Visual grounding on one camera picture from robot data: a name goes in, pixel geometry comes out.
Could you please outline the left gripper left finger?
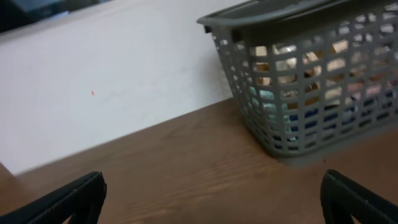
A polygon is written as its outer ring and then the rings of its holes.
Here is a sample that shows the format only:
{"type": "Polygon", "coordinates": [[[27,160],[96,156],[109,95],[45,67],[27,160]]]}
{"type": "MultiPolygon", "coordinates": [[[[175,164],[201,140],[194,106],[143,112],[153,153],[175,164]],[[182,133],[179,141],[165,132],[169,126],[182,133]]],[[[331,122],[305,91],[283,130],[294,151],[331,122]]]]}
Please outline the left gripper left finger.
{"type": "Polygon", "coordinates": [[[97,224],[107,184],[101,172],[90,172],[63,187],[1,216],[2,224],[97,224]]]}

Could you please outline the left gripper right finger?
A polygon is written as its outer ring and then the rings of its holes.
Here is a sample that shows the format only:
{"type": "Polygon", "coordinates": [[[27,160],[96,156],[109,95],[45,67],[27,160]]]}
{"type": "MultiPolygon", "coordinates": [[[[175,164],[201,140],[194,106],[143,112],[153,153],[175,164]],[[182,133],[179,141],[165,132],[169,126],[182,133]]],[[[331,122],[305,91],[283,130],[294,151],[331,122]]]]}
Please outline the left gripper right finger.
{"type": "Polygon", "coordinates": [[[326,224],[397,224],[397,205],[333,169],[323,176],[320,201],[326,224]]]}

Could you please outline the teal snack pack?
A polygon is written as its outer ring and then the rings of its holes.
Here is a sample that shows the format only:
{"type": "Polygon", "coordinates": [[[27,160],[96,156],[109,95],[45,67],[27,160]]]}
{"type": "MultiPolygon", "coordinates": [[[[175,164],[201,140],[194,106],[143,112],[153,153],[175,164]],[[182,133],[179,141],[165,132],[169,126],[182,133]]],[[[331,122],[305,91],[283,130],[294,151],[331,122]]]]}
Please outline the teal snack pack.
{"type": "MultiPolygon", "coordinates": [[[[252,86],[249,87],[249,92],[256,94],[256,91],[255,91],[254,87],[252,87],[252,86]]],[[[259,93],[260,93],[261,98],[270,98],[270,99],[274,98],[273,93],[271,93],[270,91],[259,90],[259,93]]],[[[262,107],[265,111],[276,112],[276,105],[274,103],[263,103],[262,107]]],[[[282,109],[287,110],[288,109],[287,104],[283,104],[282,109]]],[[[277,122],[279,120],[278,116],[276,114],[265,115],[265,117],[269,121],[277,122]]],[[[288,114],[288,115],[283,115],[282,121],[284,123],[292,123],[292,122],[296,121],[297,119],[298,119],[298,116],[296,114],[288,114]]],[[[279,131],[279,128],[276,126],[275,123],[271,123],[269,125],[269,127],[272,131],[275,131],[275,132],[279,131]]],[[[298,130],[298,127],[297,126],[288,126],[288,127],[285,127],[284,129],[285,129],[286,134],[291,134],[293,132],[296,132],[298,130]]],[[[288,142],[296,142],[298,140],[299,140],[298,136],[293,136],[293,137],[287,138],[288,142]]]]}

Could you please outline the beige paper bag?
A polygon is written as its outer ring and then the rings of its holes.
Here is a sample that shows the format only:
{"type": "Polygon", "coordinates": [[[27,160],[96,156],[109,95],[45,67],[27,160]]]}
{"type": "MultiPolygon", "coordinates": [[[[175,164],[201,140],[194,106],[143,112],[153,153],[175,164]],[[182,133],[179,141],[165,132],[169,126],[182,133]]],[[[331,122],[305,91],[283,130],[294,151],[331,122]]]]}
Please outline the beige paper bag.
{"type": "MultiPolygon", "coordinates": [[[[348,41],[347,40],[341,40],[338,42],[335,42],[334,44],[331,45],[330,48],[330,54],[335,55],[344,52],[348,48],[348,41]]],[[[295,52],[297,50],[296,45],[273,45],[272,46],[272,52],[275,55],[283,55],[283,54],[289,54],[292,52],[295,52]]],[[[258,46],[254,48],[254,55],[258,57],[265,57],[268,55],[267,48],[265,46],[258,46]]],[[[321,59],[324,58],[324,53],[322,50],[312,50],[309,52],[306,52],[302,55],[302,63],[304,65],[310,65],[310,64],[315,64],[316,62],[320,62],[321,59]]],[[[276,65],[276,70],[278,72],[291,72],[294,69],[297,68],[297,62],[298,58],[297,57],[291,57],[287,59],[283,59],[281,61],[277,61],[275,63],[276,65]]],[[[342,58],[334,59],[331,62],[328,62],[327,65],[327,70],[333,71],[337,70],[340,68],[343,68],[345,66],[345,60],[342,58]]],[[[269,63],[268,62],[258,62],[254,66],[255,71],[257,72],[268,72],[269,71],[269,63]]],[[[308,67],[304,70],[303,74],[305,78],[313,78],[320,76],[322,74],[322,66],[321,65],[314,65],[313,67],[308,67]]],[[[284,85],[290,85],[298,82],[298,75],[285,75],[285,76],[280,76],[277,78],[278,79],[278,84],[284,86],[284,85]]],[[[325,82],[326,86],[332,86],[337,84],[338,81],[343,79],[343,75],[339,74],[336,78],[331,78],[325,82]]],[[[258,79],[258,84],[260,85],[265,85],[265,86],[271,86],[272,85],[272,79],[269,77],[264,77],[264,78],[259,78],[258,79]]],[[[309,84],[306,88],[306,92],[311,92],[315,90],[319,90],[321,88],[321,83],[319,81],[316,81],[314,83],[309,84]]],[[[328,106],[336,106],[339,105],[339,101],[336,99],[338,96],[340,96],[342,93],[342,89],[340,87],[333,88],[331,90],[326,91],[325,93],[325,98],[327,100],[330,100],[329,103],[327,103],[328,106]]],[[[296,89],[291,89],[291,90],[284,90],[281,92],[280,96],[282,98],[295,98],[298,96],[298,90],[296,89]]]]}

